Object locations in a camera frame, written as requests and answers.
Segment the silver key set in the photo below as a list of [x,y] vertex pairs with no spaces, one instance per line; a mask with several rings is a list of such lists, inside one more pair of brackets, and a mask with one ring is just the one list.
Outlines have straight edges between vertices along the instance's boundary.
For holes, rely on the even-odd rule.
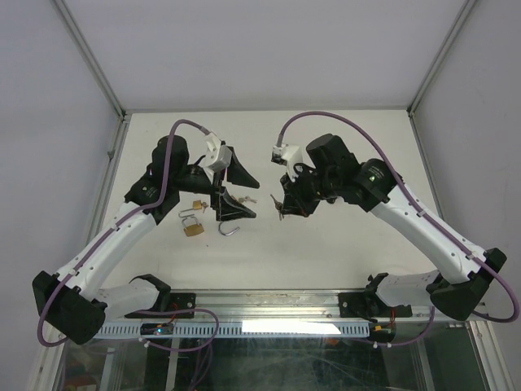
[[244,203],[253,203],[253,204],[256,204],[257,203],[257,200],[256,199],[253,199],[252,197],[250,196],[244,196],[244,197],[239,197],[238,198],[238,202],[240,204],[244,204]]
[[278,219],[282,221],[284,219],[284,215],[282,213],[283,203],[278,201],[273,194],[270,195],[272,201],[274,202],[274,207],[278,213]]

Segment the tall brass padlock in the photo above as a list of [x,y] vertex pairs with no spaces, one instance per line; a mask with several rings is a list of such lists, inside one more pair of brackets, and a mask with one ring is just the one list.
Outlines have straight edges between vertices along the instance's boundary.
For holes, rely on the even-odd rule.
[[186,237],[194,237],[204,233],[204,227],[197,217],[185,217],[182,219],[183,231]]

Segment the medium brass padlock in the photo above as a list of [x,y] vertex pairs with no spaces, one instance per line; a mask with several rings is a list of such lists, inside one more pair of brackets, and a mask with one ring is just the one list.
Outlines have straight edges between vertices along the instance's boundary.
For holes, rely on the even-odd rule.
[[238,232],[240,230],[240,227],[239,226],[230,227],[230,226],[227,226],[227,222],[219,222],[217,229],[218,229],[218,232],[220,235],[229,237],[229,236],[232,236],[233,234],[235,234],[236,232]]

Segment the small brass padlock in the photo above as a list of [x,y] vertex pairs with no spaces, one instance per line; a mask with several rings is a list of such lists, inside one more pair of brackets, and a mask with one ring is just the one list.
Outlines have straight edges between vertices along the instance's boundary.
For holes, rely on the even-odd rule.
[[202,201],[202,200],[195,200],[192,203],[192,206],[190,208],[181,210],[178,213],[178,216],[180,218],[187,218],[187,217],[194,216],[197,211],[202,211],[203,212],[203,210],[202,210],[202,203],[203,202],[204,201]]

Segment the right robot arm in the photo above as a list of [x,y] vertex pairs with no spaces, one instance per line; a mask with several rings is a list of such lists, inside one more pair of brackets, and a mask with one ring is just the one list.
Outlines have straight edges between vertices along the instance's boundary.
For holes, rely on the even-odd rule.
[[[311,165],[303,162],[307,152]],[[284,199],[281,216],[309,217],[321,201],[338,198],[372,213],[400,232],[434,265],[433,271],[415,275],[379,273],[370,278],[363,293],[348,301],[356,315],[371,319],[392,307],[433,305],[457,321],[467,320],[488,291],[493,277],[482,263],[499,271],[506,255],[497,248],[485,250],[462,239],[418,199],[408,200],[384,161],[358,162],[343,140],[324,134],[304,150],[283,144],[274,147],[272,161],[285,166],[280,183]]]

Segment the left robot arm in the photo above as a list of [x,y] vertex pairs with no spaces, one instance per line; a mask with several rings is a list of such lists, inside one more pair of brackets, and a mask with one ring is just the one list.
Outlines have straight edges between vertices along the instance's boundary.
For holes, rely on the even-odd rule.
[[231,197],[223,183],[257,189],[259,182],[240,164],[231,146],[214,134],[205,142],[205,155],[191,164],[183,137],[161,138],[145,174],[127,192],[112,223],[67,265],[34,278],[37,312],[43,321],[83,345],[107,321],[140,311],[156,317],[166,314],[171,287],[153,275],[139,275],[116,288],[102,286],[129,250],[176,207],[183,192],[208,195],[219,222],[256,217]]

